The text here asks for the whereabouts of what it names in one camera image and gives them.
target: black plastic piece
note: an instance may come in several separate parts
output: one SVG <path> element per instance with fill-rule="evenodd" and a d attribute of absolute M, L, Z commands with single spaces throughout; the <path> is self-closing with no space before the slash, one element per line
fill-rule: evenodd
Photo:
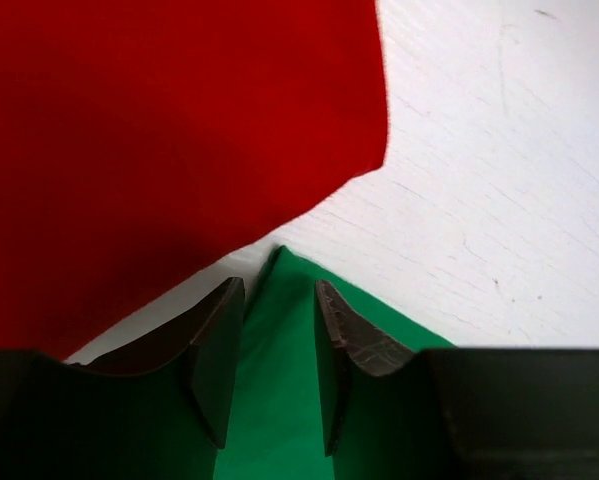
<path fill-rule="evenodd" d="M 599 350 L 413 355 L 331 284 L 315 304 L 337 480 L 599 479 Z"/>
<path fill-rule="evenodd" d="M 232 278 L 87 366 L 0 351 L 0 479 L 211 479 L 243 308 Z"/>

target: green fabric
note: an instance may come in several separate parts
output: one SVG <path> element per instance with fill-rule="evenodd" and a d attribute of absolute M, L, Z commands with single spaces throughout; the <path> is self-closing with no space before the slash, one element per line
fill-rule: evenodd
<path fill-rule="evenodd" d="M 279 248 L 248 307 L 228 442 L 216 480 L 333 479 L 324 456 L 314 340 L 316 280 L 413 350 L 450 343 L 314 263 Z"/>

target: red fabric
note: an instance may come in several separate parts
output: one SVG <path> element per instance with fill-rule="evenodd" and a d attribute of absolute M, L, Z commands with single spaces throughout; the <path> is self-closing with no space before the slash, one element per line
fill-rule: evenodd
<path fill-rule="evenodd" d="M 386 135 L 370 0 L 0 0 L 0 347 L 66 357 Z"/>

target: white painted wood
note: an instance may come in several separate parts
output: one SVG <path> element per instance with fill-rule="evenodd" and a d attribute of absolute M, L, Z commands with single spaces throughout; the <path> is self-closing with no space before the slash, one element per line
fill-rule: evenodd
<path fill-rule="evenodd" d="M 287 244 L 460 345 L 599 346 L 599 0 L 381 0 L 385 167 L 72 360 Z"/>

